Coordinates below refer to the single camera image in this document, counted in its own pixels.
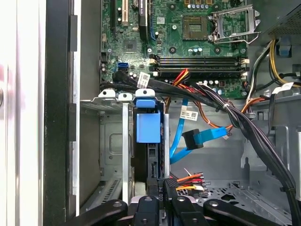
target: label on cable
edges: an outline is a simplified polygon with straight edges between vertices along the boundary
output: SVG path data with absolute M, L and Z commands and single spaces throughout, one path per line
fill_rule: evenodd
M 150 74 L 140 72 L 137 88 L 146 89 L 147 85 L 149 84 L 150 77 Z
M 183 106 L 182 106 L 180 118 L 197 121 L 198 120 L 198 112 L 188 111 L 186 106 L 185 106 L 185 108 L 183 108 Z
M 293 86 L 293 82 L 288 82 L 286 84 L 283 84 L 281 87 L 277 87 L 274 89 L 274 91 L 272 92 L 272 94 L 277 94 L 281 91 L 286 91 L 286 90 L 290 90 Z

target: chip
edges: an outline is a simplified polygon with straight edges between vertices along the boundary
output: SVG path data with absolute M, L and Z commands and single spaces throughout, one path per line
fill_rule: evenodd
M 137 41 L 136 40 L 124 40 L 123 50 L 125 53 L 136 53 L 137 52 Z
M 207 17 L 184 16 L 183 40 L 207 40 Z

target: barcode label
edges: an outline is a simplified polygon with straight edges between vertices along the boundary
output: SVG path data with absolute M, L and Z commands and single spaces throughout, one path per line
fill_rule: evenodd
M 274 89 L 274 91 L 272 92 L 272 94 L 277 94 L 281 91 L 286 91 L 286 90 L 290 90 L 293 86 L 293 82 L 288 82 L 286 84 L 283 84 L 281 87 L 277 87 Z
M 182 108 L 180 118 L 197 121 L 198 120 L 198 112 L 187 111 L 186 109 Z
M 140 72 L 137 88 L 146 89 L 147 85 L 149 84 L 150 77 L 150 74 Z
M 157 17 L 157 24 L 165 24 L 165 17 Z

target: blue sata port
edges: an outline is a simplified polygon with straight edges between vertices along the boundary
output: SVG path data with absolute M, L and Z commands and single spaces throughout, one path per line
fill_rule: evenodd
M 118 62 L 118 69 L 128 68 L 128 63 Z

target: capacitor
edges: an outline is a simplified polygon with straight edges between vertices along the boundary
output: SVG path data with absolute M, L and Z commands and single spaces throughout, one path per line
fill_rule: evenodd
M 117 12 L 118 12 L 118 15 L 121 15 L 122 14 L 122 9 L 120 7 L 118 7 Z

